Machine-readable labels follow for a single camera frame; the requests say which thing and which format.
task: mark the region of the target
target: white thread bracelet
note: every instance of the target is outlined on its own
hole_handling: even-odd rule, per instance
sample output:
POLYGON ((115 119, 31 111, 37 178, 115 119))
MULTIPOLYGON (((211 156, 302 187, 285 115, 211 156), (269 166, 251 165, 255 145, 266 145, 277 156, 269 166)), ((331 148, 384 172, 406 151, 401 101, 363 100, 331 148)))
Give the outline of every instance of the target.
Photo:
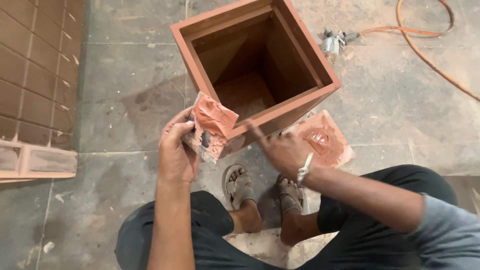
POLYGON ((297 174, 297 184, 301 184, 305 176, 308 174, 308 166, 310 165, 310 161, 312 160, 313 152, 308 154, 307 160, 305 161, 305 166, 299 169, 299 173, 297 174))

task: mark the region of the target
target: man's right hand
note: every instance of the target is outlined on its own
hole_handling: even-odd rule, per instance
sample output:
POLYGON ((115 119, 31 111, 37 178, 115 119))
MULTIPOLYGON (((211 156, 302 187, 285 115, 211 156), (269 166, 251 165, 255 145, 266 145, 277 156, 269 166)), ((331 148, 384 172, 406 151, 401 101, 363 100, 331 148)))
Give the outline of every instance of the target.
POLYGON ((289 180, 297 180, 297 173, 305 166, 308 154, 313 153, 312 162, 319 158, 317 152, 305 140, 292 133, 265 137, 265 134, 251 120, 247 121, 247 126, 257 137, 268 160, 289 180))

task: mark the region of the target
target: black pants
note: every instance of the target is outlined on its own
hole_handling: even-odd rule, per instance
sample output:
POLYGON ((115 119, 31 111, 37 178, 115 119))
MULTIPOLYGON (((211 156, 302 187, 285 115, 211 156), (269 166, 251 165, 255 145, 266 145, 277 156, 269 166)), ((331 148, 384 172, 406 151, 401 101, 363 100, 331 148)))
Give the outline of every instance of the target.
MULTIPOLYGON (((363 177, 457 204, 455 193, 448 183, 424 167, 402 165, 363 177)), ((193 192, 191 201, 193 252, 197 270, 280 269, 241 252, 222 238, 233 231, 233 220, 213 195, 206 191, 193 192)), ((115 249, 117 261, 123 270, 146 269, 153 220, 154 202, 150 202, 130 214, 123 223, 115 249)), ((322 196, 317 225, 322 233, 339 233, 299 269, 405 269, 418 264, 415 251, 403 234, 391 231, 371 217, 336 200, 322 196)))

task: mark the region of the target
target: hand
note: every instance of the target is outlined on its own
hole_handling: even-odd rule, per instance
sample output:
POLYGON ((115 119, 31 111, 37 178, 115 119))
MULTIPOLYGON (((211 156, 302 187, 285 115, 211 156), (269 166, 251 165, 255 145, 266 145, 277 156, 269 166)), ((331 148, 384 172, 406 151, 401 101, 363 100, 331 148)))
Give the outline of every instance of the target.
POLYGON ((162 184, 190 184, 197 175, 200 157, 181 140, 194 127, 187 121, 191 111, 192 107, 181 111, 162 130, 158 146, 158 181, 162 184))
POLYGON ((251 120, 247 121, 247 126, 257 137, 268 160, 289 180, 297 181, 299 169, 305 166, 308 154, 313 152, 311 165, 319 158, 318 153, 303 138, 294 136, 292 133, 265 137, 262 130, 251 120))

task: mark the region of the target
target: orange hose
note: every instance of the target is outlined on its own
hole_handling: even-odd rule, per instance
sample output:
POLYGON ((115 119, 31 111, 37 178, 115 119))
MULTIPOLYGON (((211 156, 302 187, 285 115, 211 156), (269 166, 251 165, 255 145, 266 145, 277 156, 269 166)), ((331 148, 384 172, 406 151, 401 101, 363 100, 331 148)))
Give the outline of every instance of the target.
POLYGON ((435 37, 440 37, 440 36, 443 36, 445 34, 447 34, 448 32, 450 32, 450 30, 452 30, 453 26, 454 26, 454 22, 455 22, 455 16, 453 14, 453 11, 452 11, 452 8, 450 8, 450 6, 445 2, 445 0, 439 0, 440 3, 442 3, 442 5, 447 9, 448 11, 448 15, 450 16, 450 25, 448 27, 448 29, 445 31, 445 32, 441 32, 441 33, 437 33, 437 32, 428 32, 428 31, 420 31, 420 30, 416 30, 416 29, 411 29, 411 28, 405 28, 403 27, 403 23, 402 23, 402 16, 401 16, 401 12, 400 12, 400 7, 402 6, 402 2, 403 0, 398 0, 398 3, 396 5, 396 20, 398 22, 398 25, 399 26, 385 26, 385 27, 376 27, 376 28, 372 28, 372 29, 368 29, 368 30, 365 30, 365 31, 362 31, 360 32, 360 35, 364 35, 366 33, 370 33, 370 32, 377 32, 377 31, 383 31, 383 30, 400 30, 402 31, 402 34, 403 34, 403 37, 405 38, 405 40, 407 41, 407 43, 410 45, 410 47, 412 48, 412 50, 425 62, 427 63, 427 65, 429 65, 433 70, 435 70, 438 74, 440 74, 443 78, 445 78, 447 81, 449 81, 451 84, 455 85, 456 88, 462 90, 465 94, 471 96, 472 98, 476 99, 477 101, 480 101, 480 98, 479 96, 473 94, 472 92, 468 91, 465 87, 461 86, 459 83, 457 83, 456 81, 454 81, 452 78, 450 78, 448 75, 446 75, 445 73, 443 73, 438 67, 436 67, 432 62, 430 62, 430 60, 427 59, 427 57, 425 57, 425 55, 423 55, 420 50, 417 48, 417 46, 415 46, 412 42, 412 40, 410 39, 410 36, 408 36, 407 32, 412 32, 412 33, 417 33, 417 34, 424 34, 424 35, 430 35, 430 36, 435 36, 435 37))

